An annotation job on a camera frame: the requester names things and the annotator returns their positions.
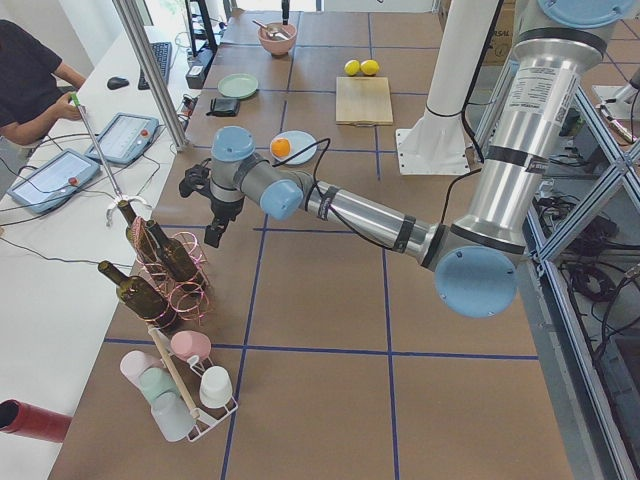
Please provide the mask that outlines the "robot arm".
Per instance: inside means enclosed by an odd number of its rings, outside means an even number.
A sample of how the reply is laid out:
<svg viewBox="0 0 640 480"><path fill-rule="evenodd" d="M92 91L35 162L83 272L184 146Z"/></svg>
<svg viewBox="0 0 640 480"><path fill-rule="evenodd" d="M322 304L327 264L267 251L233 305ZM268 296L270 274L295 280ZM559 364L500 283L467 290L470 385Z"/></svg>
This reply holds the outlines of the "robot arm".
<svg viewBox="0 0 640 480"><path fill-rule="evenodd" d="M282 171L256 152L252 134L238 126L216 132L210 163L185 173L180 194L210 200L214 218L205 240L211 246L246 200L277 220L303 209L414 257L434 273L450 309L475 318L498 314L516 295L523 222L580 80L602 61L615 24L638 8L635 1L519 4L515 77L468 211L450 225L421 222L309 173Z"/></svg>

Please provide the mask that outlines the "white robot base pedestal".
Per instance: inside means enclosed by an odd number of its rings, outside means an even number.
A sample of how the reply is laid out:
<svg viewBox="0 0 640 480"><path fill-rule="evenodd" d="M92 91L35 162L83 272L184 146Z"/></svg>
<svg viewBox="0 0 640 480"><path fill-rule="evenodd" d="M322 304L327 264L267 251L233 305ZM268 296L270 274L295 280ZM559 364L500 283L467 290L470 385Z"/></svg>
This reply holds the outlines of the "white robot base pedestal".
<svg viewBox="0 0 640 480"><path fill-rule="evenodd" d="M463 110L499 0L450 3L426 107L410 129L396 131L399 171L403 175L466 173Z"/></svg>

